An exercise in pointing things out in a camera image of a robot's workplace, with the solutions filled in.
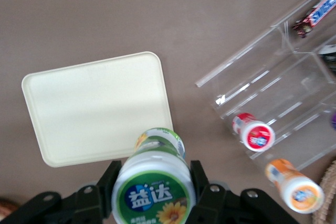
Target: brand logo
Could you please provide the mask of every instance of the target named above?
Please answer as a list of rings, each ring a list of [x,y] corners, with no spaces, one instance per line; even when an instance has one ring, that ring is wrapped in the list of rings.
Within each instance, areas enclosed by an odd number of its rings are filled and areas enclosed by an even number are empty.
[[[298,201],[298,202],[303,202],[305,201],[306,199],[310,198],[314,196],[313,192],[311,190],[305,190],[305,191],[302,191],[302,190],[297,190],[293,193],[293,199]]]
[[[251,137],[251,143],[258,146],[265,146],[267,144],[267,139],[264,137]]]
[[[125,194],[127,206],[139,212],[150,209],[155,203],[171,200],[172,198],[170,188],[164,186],[163,183],[150,187],[147,184],[134,185],[131,186]]]
[[[327,14],[336,5],[336,0],[326,0],[318,9],[311,14],[312,26],[316,25],[325,14]]]

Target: purple object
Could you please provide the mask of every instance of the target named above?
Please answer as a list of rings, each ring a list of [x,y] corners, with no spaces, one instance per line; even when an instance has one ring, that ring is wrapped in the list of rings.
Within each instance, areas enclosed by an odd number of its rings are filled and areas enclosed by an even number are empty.
[[[332,127],[336,130],[336,112],[334,115],[331,117],[331,125]]]

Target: orange label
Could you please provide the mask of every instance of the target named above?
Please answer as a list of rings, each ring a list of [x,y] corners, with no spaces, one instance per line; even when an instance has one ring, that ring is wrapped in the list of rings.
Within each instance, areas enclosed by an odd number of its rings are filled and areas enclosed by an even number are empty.
[[[291,203],[298,210],[309,210],[317,203],[319,195],[316,188],[301,186],[292,193]]]
[[[285,159],[276,159],[270,162],[265,169],[267,178],[279,189],[280,184],[286,179],[293,177],[302,177],[295,167]]]

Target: sunflower image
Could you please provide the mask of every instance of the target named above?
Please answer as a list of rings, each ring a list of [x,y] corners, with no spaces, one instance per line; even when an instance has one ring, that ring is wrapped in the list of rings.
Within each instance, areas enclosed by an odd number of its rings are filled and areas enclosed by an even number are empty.
[[[159,218],[159,222],[162,224],[180,224],[182,221],[187,208],[181,206],[180,202],[173,204],[164,204],[163,211],[158,211],[156,217]]]
[[[140,146],[140,144],[143,142],[143,141],[145,141],[146,139],[147,139],[147,134],[146,133],[143,133],[141,136],[139,136],[139,138],[138,138],[138,140],[137,140],[137,142],[136,142],[136,144],[135,144],[135,150],[137,150],[138,148],[139,148],[139,146]]]

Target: brown surface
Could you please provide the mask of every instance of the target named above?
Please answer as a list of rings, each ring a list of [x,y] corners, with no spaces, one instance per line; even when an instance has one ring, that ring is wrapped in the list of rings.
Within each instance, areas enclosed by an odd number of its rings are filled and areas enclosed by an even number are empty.
[[[186,159],[201,160],[209,179],[235,193],[258,187],[283,206],[194,83],[302,1],[0,0],[0,196],[21,203],[45,190],[68,196],[109,164],[43,162],[20,88],[26,74],[148,50],[161,59]],[[303,172],[318,181],[335,154]]]

